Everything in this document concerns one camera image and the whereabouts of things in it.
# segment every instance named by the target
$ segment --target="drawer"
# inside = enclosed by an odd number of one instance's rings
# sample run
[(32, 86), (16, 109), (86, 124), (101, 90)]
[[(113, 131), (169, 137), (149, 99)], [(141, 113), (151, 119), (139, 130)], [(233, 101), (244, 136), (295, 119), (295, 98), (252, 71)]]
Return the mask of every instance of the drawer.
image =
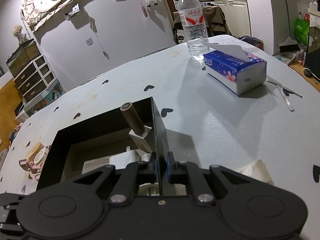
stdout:
[(49, 73), (44, 79), (48, 84), (50, 84), (51, 81), (54, 80), (54, 76), (52, 73)]
[(41, 81), (39, 84), (37, 84), (33, 89), (31, 89), (25, 96), (25, 100), (27, 102), (31, 101), (33, 98), (35, 98), (37, 95), (39, 95), (43, 90), (46, 89), (46, 85), (43, 81)]
[(45, 63), (45, 60), (44, 60), (43, 57), (40, 57), (40, 58), (38, 58), (38, 59), (35, 61), (35, 63), (36, 63), (36, 65), (37, 65), (38, 67), (40, 67), (40, 66), (42, 66), (42, 65)]
[(20, 88), (19, 91), (22, 95), (24, 95), (30, 88), (32, 88), (35, 84), (37, 84), (41, 80), (39, 73), (35, 73), (31, 76)]
[(41, 69), (40, 72), (41, 74), (44, 76), (45, 74), (47, 74), (50, 71), (48, 65), (44, 65)]
[(25, 69), (14, 81), (17, 87), (21, 86), (21, 84), (30, 77), (34, 72), (36, 71), (36, 68), (33, 64), (31, 64), (29, 67)]

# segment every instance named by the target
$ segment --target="white plush toy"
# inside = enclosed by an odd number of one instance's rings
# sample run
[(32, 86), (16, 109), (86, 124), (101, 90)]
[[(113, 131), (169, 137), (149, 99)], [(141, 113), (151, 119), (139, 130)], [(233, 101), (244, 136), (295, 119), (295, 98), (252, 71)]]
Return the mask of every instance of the white plush toy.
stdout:
[(151, 7), (151, 5), (158, 5), (157, 0), (146, 0), (146, 5), (148, 8)]

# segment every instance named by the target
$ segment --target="fish tank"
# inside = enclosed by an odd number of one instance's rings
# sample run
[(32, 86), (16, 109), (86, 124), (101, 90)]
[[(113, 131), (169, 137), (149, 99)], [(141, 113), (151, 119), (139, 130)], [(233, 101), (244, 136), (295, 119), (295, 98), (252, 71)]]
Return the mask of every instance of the fish tank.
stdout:
[(7, 66), (12, 76), (16, 78), (32, 60), (40, 55), (41, 53), (34, 39), (22, 43), (7, 61)]

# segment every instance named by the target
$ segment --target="brown cylinder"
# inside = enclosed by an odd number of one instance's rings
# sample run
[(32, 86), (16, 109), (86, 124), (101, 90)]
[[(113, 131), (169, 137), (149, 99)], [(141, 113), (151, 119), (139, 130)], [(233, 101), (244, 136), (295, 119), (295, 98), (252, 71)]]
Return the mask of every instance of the brown cylinder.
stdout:
[(134, 133), (137, 135), (143, 134), (145, 127), (133, 104), (130, 102), (125, 103), (120, 107), (120, 110)]

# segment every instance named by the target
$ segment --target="black box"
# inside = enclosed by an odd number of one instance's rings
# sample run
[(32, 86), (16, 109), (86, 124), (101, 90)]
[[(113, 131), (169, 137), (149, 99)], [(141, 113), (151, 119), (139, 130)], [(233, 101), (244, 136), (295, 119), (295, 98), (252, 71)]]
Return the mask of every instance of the black box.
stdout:
[[(168, 141), (159, 111), (152, 97), (134, 102), (133, 106), (142, 122), (153, 128), (160, 193), (170, 194), (174, 188), (167, 183)], [(129, 136), (130, 130), (120, 108), (59, 130), (42, 168), (37, 190), (81, 174), (79, 168), (84, 161), (124, 152), (126, 146), (137, 149)]]

